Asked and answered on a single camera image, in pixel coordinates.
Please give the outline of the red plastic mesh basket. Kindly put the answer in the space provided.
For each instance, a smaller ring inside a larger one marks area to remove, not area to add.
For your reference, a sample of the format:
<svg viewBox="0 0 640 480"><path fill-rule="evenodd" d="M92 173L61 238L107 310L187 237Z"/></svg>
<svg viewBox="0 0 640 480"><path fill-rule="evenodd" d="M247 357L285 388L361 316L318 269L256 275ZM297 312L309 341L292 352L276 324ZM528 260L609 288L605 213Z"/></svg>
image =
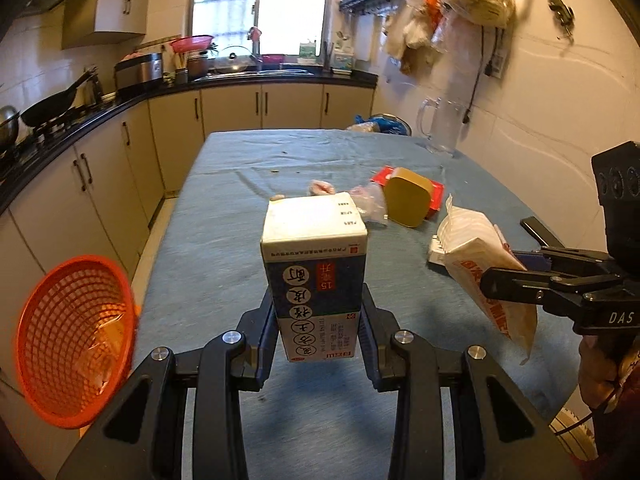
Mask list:
<svg viewBox="0 0 640 480"><path fill-rule="evenodd" d="M14 336L25 400L48 424L90 425L127 379L139 309L112 260L82 255L52 269L28 296Z"/></svg>

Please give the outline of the red flat box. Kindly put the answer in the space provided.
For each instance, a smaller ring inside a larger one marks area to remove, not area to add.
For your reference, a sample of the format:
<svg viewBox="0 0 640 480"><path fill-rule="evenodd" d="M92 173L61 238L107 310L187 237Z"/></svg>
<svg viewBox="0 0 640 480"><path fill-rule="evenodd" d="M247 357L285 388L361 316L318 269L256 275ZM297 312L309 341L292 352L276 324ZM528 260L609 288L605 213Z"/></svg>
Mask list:
<svg viewBox="0 0 640 480"><path fill-rule="evenodd" d="M385 166L373 176L370 177L371 182L376 182L382 187L385 185L388 177L396 167ZM434 193L432 195L430 210L428 211L424 220L431 219L440 211L442 206L442 196L444 196L445 187L435 180L430 179L433 183Z"/></svg>

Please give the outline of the steel wok with lid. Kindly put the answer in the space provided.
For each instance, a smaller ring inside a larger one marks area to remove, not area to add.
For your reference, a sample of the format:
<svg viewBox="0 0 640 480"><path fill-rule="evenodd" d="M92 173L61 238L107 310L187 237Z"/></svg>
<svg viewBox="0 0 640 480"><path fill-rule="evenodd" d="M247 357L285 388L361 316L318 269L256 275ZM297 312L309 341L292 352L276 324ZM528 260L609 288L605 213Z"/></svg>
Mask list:
<svg viewBox="0 0 640 480"><path fill-rule="evenodd" d="M20 112L12 105L0 108L0 153L14 147L20 132Z"/></svg>

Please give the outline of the white red paper bag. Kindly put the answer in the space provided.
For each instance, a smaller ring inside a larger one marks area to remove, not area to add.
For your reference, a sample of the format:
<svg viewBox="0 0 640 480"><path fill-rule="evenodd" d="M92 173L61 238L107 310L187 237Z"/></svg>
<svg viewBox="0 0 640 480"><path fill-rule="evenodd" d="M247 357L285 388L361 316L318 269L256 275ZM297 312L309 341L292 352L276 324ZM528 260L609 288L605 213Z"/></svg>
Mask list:
<svg viewBox="0 0 640 480"><path fill-rule="evenodd" d="M486 214L445 202L446 216L432 236L427 261L442 266L473 299L495 328L520 348L521 363L532 353L537 308L509 300L490 299L480 291L480 279L490 268L523 271L502 232Z"/></svg>

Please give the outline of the beige base cabinets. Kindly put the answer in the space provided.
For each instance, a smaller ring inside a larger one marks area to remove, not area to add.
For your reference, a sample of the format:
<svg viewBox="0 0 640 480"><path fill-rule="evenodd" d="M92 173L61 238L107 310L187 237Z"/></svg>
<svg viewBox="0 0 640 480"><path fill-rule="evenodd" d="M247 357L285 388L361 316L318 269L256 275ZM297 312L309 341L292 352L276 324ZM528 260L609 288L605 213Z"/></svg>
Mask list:
<svg viewBox="0 0 640 480"><path fill-rule="evenodd" d="M92 120L58 142L36 146L1 182L1 369L15 382L14 338L23 304L43 275L81 255L137 269L151 223L165 196L181 190L203 154L219 183L203 194L207 233L240 232L242 203L257 224L266 198L248 187L259 170L292 174L293 193L311 179L342 188L367 180L374 161L360 134L337 129L250 129L206 140L186 110L195 93L168 94Z"/></svg>

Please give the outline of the beige upper wall cabinet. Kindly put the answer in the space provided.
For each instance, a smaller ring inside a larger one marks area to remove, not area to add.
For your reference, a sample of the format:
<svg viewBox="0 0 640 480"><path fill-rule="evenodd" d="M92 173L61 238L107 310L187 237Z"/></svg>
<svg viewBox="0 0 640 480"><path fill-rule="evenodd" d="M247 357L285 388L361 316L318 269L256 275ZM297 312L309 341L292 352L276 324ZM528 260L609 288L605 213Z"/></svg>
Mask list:
<svg viewBox="0 0 640 480"><path fill-rule="evenodd" d="M149 0L66 0L62 49L142 38L148 6Z"/></svg>

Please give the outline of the gas stove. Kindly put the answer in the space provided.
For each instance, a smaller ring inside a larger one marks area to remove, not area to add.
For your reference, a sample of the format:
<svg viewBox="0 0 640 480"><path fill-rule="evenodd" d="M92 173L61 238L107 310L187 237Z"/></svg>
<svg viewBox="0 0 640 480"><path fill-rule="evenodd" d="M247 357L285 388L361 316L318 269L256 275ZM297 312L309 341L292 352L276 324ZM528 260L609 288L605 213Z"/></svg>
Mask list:
<svg viewBox="0 0 640 480"><path fill-rule="evenodd" d="M31 128L21 141L1 154L1 181L6 180L11 174L20 172L32 158L41 155L55 141L67 136L73 128L113 106L113 102L73 106L60 117Z"/></svg>

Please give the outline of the silver rice cooker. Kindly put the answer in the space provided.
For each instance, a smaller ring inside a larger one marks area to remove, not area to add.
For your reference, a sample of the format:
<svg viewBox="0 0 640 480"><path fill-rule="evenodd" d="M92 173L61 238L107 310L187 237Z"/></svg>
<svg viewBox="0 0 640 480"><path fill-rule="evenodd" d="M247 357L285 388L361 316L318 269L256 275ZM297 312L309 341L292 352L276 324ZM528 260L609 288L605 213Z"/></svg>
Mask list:
<svg viewBox="0 0 640 480"><path fill-rule="evenodd" d="M128 56L114 66L117 91L163 79L163 57L158 52Z"/></svg>

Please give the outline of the black frying pan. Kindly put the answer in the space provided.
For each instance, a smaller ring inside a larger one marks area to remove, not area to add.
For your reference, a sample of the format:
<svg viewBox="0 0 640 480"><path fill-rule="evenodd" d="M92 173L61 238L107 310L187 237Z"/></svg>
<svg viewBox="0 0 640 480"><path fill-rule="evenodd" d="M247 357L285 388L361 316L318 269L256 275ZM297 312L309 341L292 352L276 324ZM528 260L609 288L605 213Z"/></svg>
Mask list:
<svg viewBox="0 0 640 480"><path fill-rule="evenodd" d="M78 88L89 81L96 74L96 69L86 70L67 89L56 92L52 96L35 103L24 112L21 112L21 120L27 127L36 128L61 116L68 110L76 98Z"/></svg>

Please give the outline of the blue plastic bag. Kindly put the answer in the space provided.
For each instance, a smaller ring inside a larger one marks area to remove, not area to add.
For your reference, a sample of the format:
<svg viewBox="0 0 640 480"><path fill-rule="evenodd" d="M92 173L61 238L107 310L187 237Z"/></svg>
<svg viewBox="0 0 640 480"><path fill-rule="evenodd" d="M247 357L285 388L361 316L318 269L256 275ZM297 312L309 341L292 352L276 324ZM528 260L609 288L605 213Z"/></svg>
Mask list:
<svg viewBox="0 0 640 480"><path fill-rule="evenodd" d="M367 119L357 115L355 122L348 127L348 130L412 136L412 129L408 122L392 114L375 114Z"/></svg>

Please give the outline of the clear glass pitcher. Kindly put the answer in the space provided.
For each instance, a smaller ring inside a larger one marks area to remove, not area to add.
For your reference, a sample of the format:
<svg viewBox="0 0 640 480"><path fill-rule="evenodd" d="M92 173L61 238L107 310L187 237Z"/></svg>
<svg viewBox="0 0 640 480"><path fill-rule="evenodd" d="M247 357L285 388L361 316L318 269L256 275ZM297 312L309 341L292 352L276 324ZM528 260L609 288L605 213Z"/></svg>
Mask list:
<svg viewBox="0 0 640 480"><path fill-rule="evenodd" d="M416 113L416 125L432 151L454 156L469 114L469 109L456 101L426 98Z"/></svg>

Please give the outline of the kitchen window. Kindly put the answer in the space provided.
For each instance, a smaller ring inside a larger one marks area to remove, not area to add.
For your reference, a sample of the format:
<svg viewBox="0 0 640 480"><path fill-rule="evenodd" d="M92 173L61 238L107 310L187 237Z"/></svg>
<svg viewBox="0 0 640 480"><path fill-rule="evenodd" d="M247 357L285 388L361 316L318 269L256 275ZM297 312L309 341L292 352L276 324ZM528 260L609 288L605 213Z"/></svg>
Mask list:
<svg viewBox="0 0 640 480"><path fill-rule="evenodd" d="M254 54L320 54L326 0L192 0L194 35L214 38L219 51L243 47Z"/></svg>

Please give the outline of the white medicine box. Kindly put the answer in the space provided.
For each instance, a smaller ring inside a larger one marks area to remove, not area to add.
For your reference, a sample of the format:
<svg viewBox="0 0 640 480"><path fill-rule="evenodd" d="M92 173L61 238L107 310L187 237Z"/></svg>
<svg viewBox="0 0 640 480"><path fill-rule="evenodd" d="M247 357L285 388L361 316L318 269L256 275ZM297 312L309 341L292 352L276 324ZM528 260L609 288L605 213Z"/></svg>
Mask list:
<svg viewBox="0 0 640 480"><path fill-rule="evenodd" d="M367 244L346 192L268 205L260 251L289 361L355 355Z"/></svg>

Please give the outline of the hanging plastic bags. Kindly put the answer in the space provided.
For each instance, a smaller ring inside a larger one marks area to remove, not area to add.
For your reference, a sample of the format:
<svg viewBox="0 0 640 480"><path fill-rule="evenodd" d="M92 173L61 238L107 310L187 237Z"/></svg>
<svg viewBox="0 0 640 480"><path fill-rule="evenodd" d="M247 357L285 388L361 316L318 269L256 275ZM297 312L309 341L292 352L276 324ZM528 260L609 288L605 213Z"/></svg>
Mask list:
<svg viewBox="0 0 640 480"><path fill-rule="evenodd" d="M443 58L461 73L480 72L514 15L514 0L400 0L383 26L384 50L405 74Z"/></svg>

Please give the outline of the black kitchen countertop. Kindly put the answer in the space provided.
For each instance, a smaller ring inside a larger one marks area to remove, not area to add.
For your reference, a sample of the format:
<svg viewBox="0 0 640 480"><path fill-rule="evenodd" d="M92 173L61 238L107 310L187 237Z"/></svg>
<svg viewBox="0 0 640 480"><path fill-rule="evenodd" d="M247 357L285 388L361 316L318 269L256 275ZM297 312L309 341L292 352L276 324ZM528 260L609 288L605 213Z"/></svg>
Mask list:
<svg viewBox="0 0 640 480"><path fill-rule="evenodd" d="M263 70L262 73L253 70L245 76L208 77L178 86L176 84L160 84L148 91L138 92L130 96L129 99L116 99L112 106L86 117L76 126L67 128L55 140L47 141L42 148L37 148L35 154L24 164L17 162L1 183L1 212L5 212L24 188L74 142L125 110L129 110L145 100L160 96L172 96L173 94L209 88L249 86L250 84L328 84L329 86L375 90L378 85L378 76L363 70L354 70L349 76L322 73L319 67L310 66L288 68L287 74L283 70Z"/></svg>

